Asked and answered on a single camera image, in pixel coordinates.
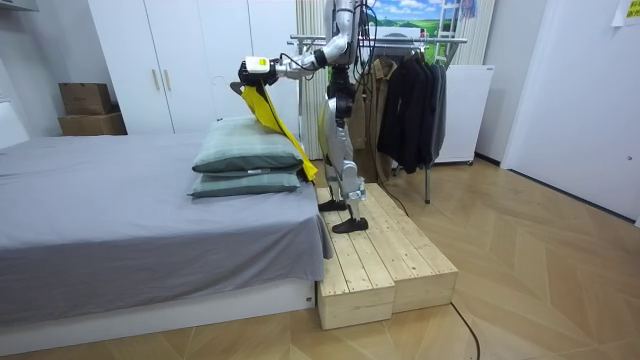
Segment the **wooden plank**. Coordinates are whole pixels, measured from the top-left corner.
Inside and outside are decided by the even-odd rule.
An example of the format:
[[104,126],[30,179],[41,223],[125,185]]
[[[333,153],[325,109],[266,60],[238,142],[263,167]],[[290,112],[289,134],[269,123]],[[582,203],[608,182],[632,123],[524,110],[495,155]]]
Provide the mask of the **wooden plank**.
[[409,242],[402,233],[398,225],[391,220],[389,215],[384,211],[382,206],[376,201],[372,194],[368,194],[367,199],[363,201],[364,207],[373,215],[369,221],[377,223],[387,237],[387,241],[393,244],[402,256],[402,260],[407,264],[411,273],[415,277],[429,276],[435,274],[435,271],[429,266],[425,259],[420,255],[418,250]]
[[391,318],[395,286],[318,297],[318,312],[324,330]]
[[[323,197],[330,197],[328,189],[316,189],[316,193],[318,194],[318,201],[320,202],[323,201],[321,200]],[[347,286],[347,281],[344,278],[342,267],[340,267],[337,256],[334,255],[331,259],[325,259],[324,280],[320,282],[320,294],[322,296],[330,296],[346,293],[349,293],[349,287]]]
[[391,278],[394,281],[413,278],[413,273],[402,260],[402,255],[400,255],[398,250],[389,242],[387,235],[382,231],[380,225],[375,221],[366,206],[360,206],[360,214],[370,219],[369,230],[366,231],[367,236],[378,252],[387,271],[389,271]]
[[[331,229],[333,225],[342,222],[340,215],[335,211],[325,212],[322,216],[329,229]],[[347,281],[349,291],[354,292],[371,289],[373,286],[369,281],[369,276],[367,276],[367,272],[364,270],[364,266],[351,243],[349,235],[331,232],[331,242],[333,243],[335,254],[340,262],[344,278]]]
[[418,250],[420,255],[429,263],[436,273],[457,271],[456,267],[446,256],[429,240],[418,226],[405,215],[396,203],[378,186],[378,184],[365,185],[368,194],[373,195],[389,217],[398,225],[407,239]]
[[393,312],[450,303],[457,277],[457,272],[450,272],[396,282]]
[[[340,219],[342,221],[349,219],[349,213],[340,212]],[[369,276],[371,286],[376,289],[393,286],[393,279],[391,279],[391,275],[389,275],[387,268],[384,266],[375,247],[373,247],[367,233],[364,231],[355,231],[350,233],[349,237],[360,257],[360,261],[362,261],[362,265],[364,265],[364,270]]]

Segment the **gray pillow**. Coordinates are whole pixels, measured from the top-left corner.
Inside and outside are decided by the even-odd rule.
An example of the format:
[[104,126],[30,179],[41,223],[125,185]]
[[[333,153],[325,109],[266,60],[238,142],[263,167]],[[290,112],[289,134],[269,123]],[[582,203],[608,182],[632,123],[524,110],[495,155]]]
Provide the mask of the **gray pillow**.
[[201,198],[264,194],[295,191],[299,187],[300,180],[293,173],[267,173],[236,178],[200,175],[189,195]]
[[193,171],[245,176],[247,170],[295,172],[301,166],[302,158],[291,141],[262,126],[252,116],[214,122]]

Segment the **humanoid robot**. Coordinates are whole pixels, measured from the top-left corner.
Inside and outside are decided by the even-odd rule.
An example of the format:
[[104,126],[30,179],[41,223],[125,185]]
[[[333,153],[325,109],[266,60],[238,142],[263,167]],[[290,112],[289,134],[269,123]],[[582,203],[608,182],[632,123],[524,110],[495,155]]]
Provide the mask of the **humanoid robot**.
[[358,167],[353,161],[353,146],[347,127],[355,96],[348,69],[356,61],[360,18],[365,7],[368,7],[366,0],[364,3],[362,0],[326,0],[324,47],[294,57],[286,54],[277,59],[247,57],[238,72],[243,84],[254,86],[260,81],[264,85],[272,85],[281,77],[302,80],[324,67],[331,67],[323,129],[327,145],[323,149],[325,175],[331,200],[320,204],[319,209],[348,209],[351,215],[350,219],[333,227],[335,233],[350,233],[369,227],[367,220],[360,216],[358,207],[366,192],[364,180],[358,176]]

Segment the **stacked pillows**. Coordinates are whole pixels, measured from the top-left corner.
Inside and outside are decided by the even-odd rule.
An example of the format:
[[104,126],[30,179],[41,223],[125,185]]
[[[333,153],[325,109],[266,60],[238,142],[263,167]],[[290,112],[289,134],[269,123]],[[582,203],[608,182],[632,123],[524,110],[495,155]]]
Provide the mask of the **stacked pillows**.
[[193,197],[294,191],[302,157],[286,136],[255,117],[226,118],[211,125],[193,165],[200,174]]

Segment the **white bed frame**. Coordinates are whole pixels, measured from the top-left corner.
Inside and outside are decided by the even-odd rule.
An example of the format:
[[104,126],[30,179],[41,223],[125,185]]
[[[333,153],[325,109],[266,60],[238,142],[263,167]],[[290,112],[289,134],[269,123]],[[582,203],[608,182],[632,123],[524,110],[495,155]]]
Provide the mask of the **white bed frame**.
[[287,279],[194,299],[0,329],[0,356],[315,306],[313,281]]

